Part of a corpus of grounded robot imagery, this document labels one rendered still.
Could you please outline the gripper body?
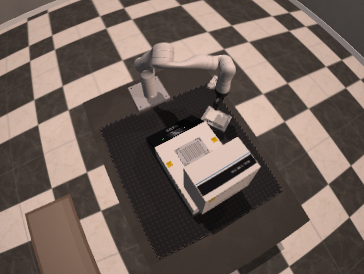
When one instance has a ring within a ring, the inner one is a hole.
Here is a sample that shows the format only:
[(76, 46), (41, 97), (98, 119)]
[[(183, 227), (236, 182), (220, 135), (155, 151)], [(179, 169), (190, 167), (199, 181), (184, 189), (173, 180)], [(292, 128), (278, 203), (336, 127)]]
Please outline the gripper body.
[(215, 93), (217, 95), (217, 98), (219, 98), (219, 101), (221, 101), (222, 97), (226, 97), (229, 94), (229, 92), (225, 94), (219, 93), (217, 92), (216, 88), (215, 88)]

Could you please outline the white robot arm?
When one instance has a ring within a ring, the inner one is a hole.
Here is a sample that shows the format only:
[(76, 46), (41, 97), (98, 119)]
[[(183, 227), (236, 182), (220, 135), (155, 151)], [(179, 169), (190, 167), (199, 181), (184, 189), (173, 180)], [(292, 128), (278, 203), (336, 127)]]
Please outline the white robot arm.
[[(227, 55), (210, 56), (198, 54), (184, 61), (174, 62), (174, 47), (169, 43), (158, 43), (154, 45), (152, 49), (143, 56), (143, 58), (139, 57), (135, 60), (134, 66), (138, 67), (136, 70), (140, 72), (143, 93), (145, 98), (148, 99), (152, 99), (157, 96), (155, 69), (153, 68), (203, 69), (214, 71), (219, 66), (221, 71), (219, 72), (218, 77), (214, 76), (207, 85), (207, 88), (216, 88), (217, 92), (222, 94), (229, 92), (231, 79), (236, 72), (236, 67), (231, 57)], [(145, 69), (146, 72), (143, 71), (143, 69)], [(141, 73), (142, 71), (144, 73)], [(220, 76), (221, 72), (222, 76)]]

